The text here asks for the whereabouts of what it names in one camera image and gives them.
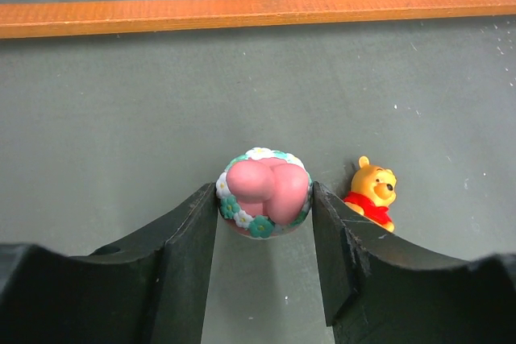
red shirt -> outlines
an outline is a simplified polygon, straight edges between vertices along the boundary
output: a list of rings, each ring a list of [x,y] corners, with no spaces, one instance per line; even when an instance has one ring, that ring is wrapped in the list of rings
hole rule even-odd
[[[362,207],[366,218],[369,218],[382,226],[392,222],[390,216],[387,214],[389,207],[378,207],[371,199],[361,193],[350,192],[344,198],[344,203],[351,203],[352,205]]]

white flower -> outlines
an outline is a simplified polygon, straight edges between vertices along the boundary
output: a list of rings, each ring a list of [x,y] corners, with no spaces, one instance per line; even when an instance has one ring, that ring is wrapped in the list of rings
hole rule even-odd
[[[245,152],[252,160],[262,160],[275,157],[274,152],[268,148],[254,147],[250,151]]]
[[[282,225],[276,224],[274,226],[273,233],[274,234],[284,234],[286,229],[287,229],[287,226],[282,226]]]
[[[296,156],[292,155],[291,153],[287,153],[287,163],[290,163],[290,164],[296,164],[298,167],[301,167],[303,168],[305,171],[305,165],[303,164],[302,161],[300,161],[299,158],[297,158]]]
[[[310,211],[311,205],[312,205],[312,203],[311,203],[310,197],[307,197],[305,204],[303,205],[303,208],[301,209],[301,211],[308,213]]]
[[[223,197],[229,197],[231,195],[231,191],[227,187],[226,175],[227,173],[223,172],[217,180],[217,197],[219,199],[222,199]]]
[[[252,222],[253,217],[241,209],[238,213],[233,215],[233,219],[235,219],[235,223],[238,227],[242,227],[243,229],[247,230],[249,228],[249,223]]]

wooden board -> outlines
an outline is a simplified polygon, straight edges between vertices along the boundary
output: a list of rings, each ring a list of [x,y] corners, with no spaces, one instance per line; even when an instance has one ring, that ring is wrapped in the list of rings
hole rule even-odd
[[[127,0],[0,5],[0,38],[516,14],[516,0]]]

teal flower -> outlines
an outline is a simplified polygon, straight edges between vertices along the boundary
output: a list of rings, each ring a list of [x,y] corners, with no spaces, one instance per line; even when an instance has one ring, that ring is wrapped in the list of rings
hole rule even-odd
[[[231,195],[230,197],[224,197],[220,201],[220,213],[224,219],[233,219],[233,216],[240,211],[240,206],[236,202],[236,197]]]
[[[266,239],[271,236],[274,231],[274,224],[269,221],[268,218],[263,215],[258,215],[254,220],[249,224],[249,231],[251,232],[251,236],[253,238],[263,238]]]
[[[289,224],[289,227],[297,227],[297,226],[301,225],[305,221],[307,215],[308,215],[308,211],[303,210],[301,213],[299,213],[296,220]]]
[[[274,157],[277,157],[278,159],[286,160],[287,154],[282,151],[273,151]]]
[[[229,170],[229,168],[233,167],[233,164],[235,164],[235,163],[237,163],[237,162],[239,162],[239,161],[242,161],[242,160],[247,160],[247,159],[249,159],[249,156],[247,156],[247,155],[240,155],[240,156],[238,156],[238,157],[235,157],[235,158],[234,158],[234,159],[233,159],[233,160],[232,160],[232,161],[227,165],[227,167],[226,167],[226,169],[225,169],[224,171],[226,171],[226,172],[227,172],[227,171]]]

yellow figurine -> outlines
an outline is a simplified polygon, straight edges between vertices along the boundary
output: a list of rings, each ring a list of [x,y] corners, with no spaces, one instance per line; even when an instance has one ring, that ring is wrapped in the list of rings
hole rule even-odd
[[[352,180],[352,190],[343,199],[347,207],[391,233],[394,223],[389,206],[396,199],[396,176],[388,168],[369,163],[367,156],[358,160],[360,169]]]

